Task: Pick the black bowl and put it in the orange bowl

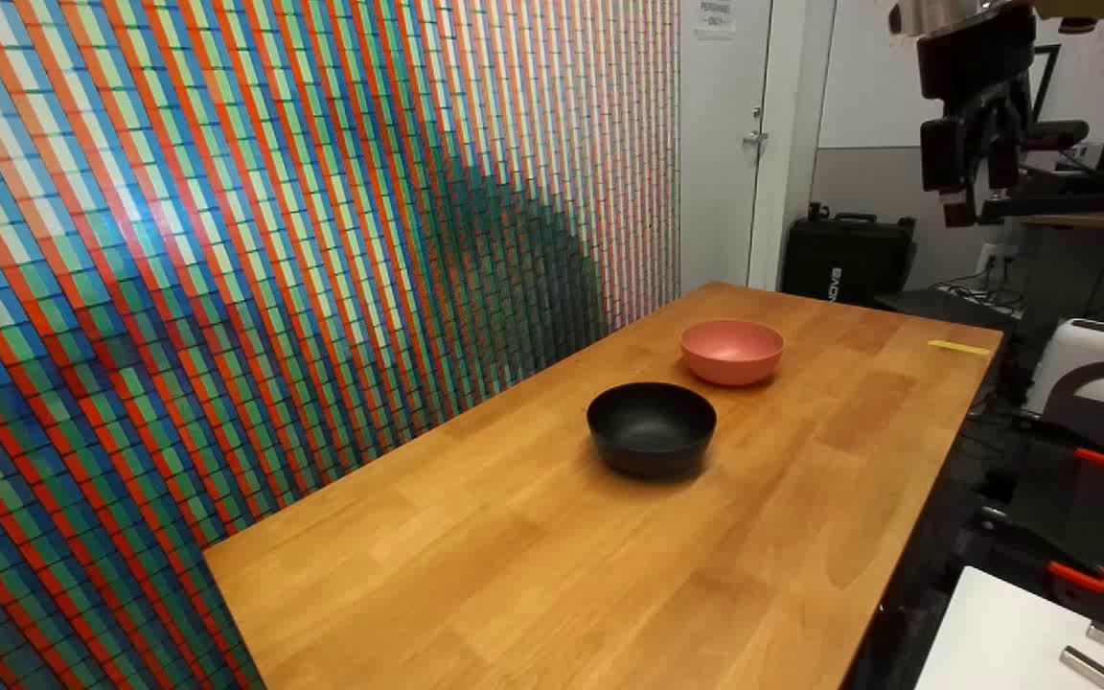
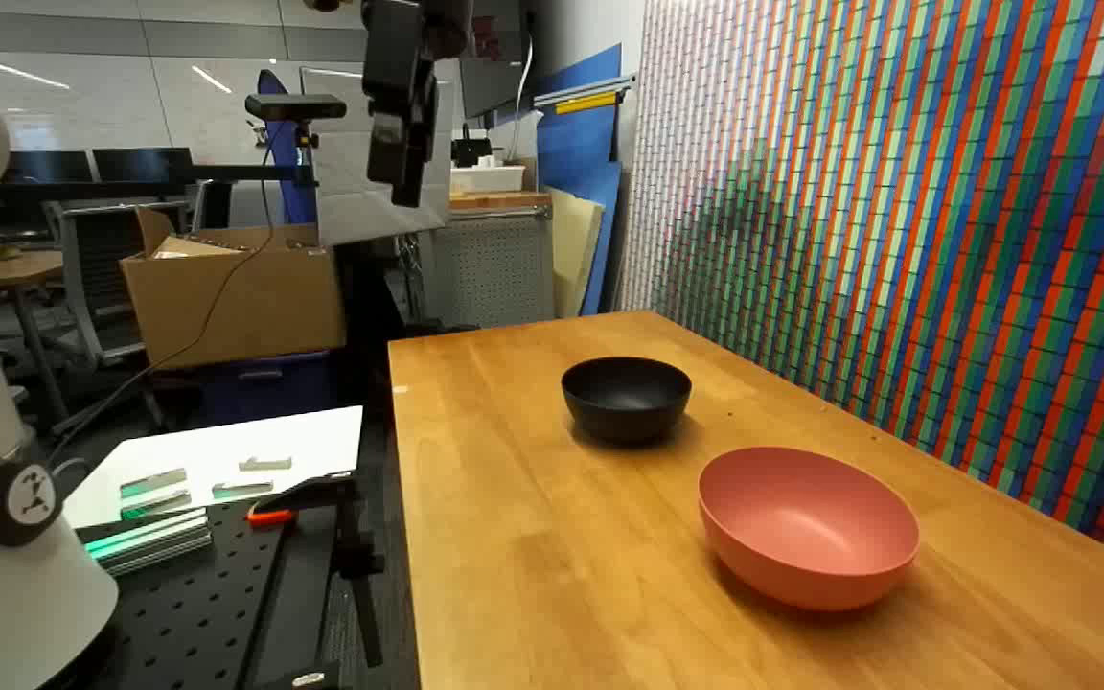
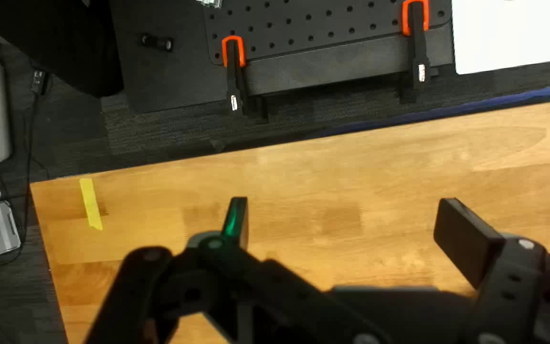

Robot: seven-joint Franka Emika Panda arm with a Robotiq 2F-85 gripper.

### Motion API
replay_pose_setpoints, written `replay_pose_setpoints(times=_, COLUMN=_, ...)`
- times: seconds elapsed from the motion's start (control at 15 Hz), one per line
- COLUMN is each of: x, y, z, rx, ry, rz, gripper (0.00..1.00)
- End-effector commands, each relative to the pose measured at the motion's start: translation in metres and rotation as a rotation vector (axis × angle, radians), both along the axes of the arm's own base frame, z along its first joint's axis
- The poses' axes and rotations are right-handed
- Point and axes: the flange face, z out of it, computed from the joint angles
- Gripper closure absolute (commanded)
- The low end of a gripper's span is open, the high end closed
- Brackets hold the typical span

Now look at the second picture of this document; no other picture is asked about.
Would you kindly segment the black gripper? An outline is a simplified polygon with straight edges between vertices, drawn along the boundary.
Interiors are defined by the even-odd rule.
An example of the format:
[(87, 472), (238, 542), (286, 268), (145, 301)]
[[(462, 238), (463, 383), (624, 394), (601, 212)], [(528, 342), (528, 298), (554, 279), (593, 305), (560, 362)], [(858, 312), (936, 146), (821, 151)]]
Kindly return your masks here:
[(394, 205), (416, 205), (437, 122), (432, 65), (469, 51), (469, 0), (362, 0), (362, 19), (367, 176), (390, 189)]

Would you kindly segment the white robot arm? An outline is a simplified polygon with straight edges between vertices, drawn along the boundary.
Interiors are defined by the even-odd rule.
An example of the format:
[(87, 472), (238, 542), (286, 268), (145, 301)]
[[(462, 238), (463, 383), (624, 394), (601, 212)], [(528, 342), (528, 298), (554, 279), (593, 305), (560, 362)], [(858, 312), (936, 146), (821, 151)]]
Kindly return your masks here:
[(326, 245), (437, 228), (450, 213), (444, 79), (469, 54), (470, 0), (357, 0), (357, 65), (303, 68), (320, 122), (320, 233)]

